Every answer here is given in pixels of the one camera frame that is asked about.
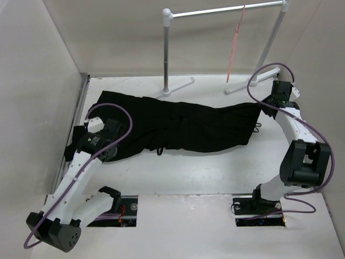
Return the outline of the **black trousers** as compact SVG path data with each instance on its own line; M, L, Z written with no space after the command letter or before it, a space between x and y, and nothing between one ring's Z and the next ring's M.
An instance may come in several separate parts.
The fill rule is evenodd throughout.
M211 153L248 144L261 108L257 103L240 103L213 108L184 102L168 102L103 91L90 116L113 119L133 128L118 144L112 161L130 158L144 149L164 149Z

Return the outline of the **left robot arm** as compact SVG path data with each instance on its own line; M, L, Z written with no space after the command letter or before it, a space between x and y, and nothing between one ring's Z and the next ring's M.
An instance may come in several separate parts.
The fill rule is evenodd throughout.
M81 231L103 213L117 214L121 209L120 191L104 186L83 205L82 193L92 175L116 157L118 143L130 135L132 127L96 117L85 124L69 168L61 183L40 212L31 212L26 224L30 237L65 253L80 239Z

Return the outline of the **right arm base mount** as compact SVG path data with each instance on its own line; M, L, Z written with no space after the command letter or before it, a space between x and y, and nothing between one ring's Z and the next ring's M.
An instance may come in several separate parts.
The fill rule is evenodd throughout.
M234 196L231 212L237 227L285 227L279 201L254 203L251 196Z

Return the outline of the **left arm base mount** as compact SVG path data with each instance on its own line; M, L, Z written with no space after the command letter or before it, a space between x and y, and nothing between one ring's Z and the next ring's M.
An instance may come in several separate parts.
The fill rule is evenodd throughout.
M98 216L88 227L136 227L138 212L138 196L122 196L121 204L116 212L105 212Z

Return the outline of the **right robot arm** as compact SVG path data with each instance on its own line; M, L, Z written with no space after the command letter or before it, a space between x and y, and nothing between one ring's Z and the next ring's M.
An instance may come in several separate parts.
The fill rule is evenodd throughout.
M331 147L321 143L310 132L311 126L301 117L298 104L291 100L293 85L275 80L271 94L260 102L262 111L279 124L289 144L279 174L253 191L250 207L263 213L284 195L323 183Z

